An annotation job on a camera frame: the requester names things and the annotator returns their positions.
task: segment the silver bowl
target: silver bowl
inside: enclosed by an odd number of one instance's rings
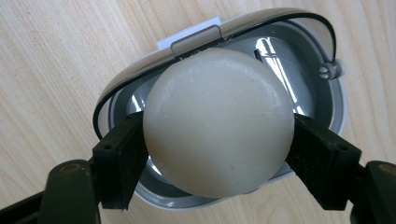
[[[149,91],[167,67],[214,47],[238,50],[262,61],[284,84],[295,113],[314,118],[335,133],[342,131],[346,111],[343,82],[330,74],[340,75],[342,66],[334,58],[335,34],[330,23],[300,9],[275,8],[207,27],[127,67],[99,98],[93,114],[98,137],[126,115],[145,109]],[[292,174],[285,163],[265,184]],[[189,210],[224,200],[198,197],[176,188],[150,159],[135,193],[167,210]]]

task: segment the wooden table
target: wooden table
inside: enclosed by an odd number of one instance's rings
[[[345,139],[361,163],[396,162],[396,1],[2,1],[0,3],[0,207],[44,188],[49,170],[87,160],[98,139],[92,112],[105,85],[156,42],[215,16],[270,7],[326,17],[347,66]],[[188,212],[137,197],[104,223],[348,223],[323,211],[298,177]]]

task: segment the black plastic part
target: black plastic part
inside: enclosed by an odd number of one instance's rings
[[[38,223],[100,223],[89,162],[67,161],[51,170]]]
[[[43,192],[39,192],[0,211],[2,223],[37,223]]]
[[[325,210],[344,210],[361,151],[314,119],[295,114],[294,138],[286,159]]]
[[[143,112],[120,121],[93,148],[93,163],[104,208],[128,209],[149,154],[143,136]]]
[[[396,223],[396,165],[370,161],[350,190],[351,223]]]

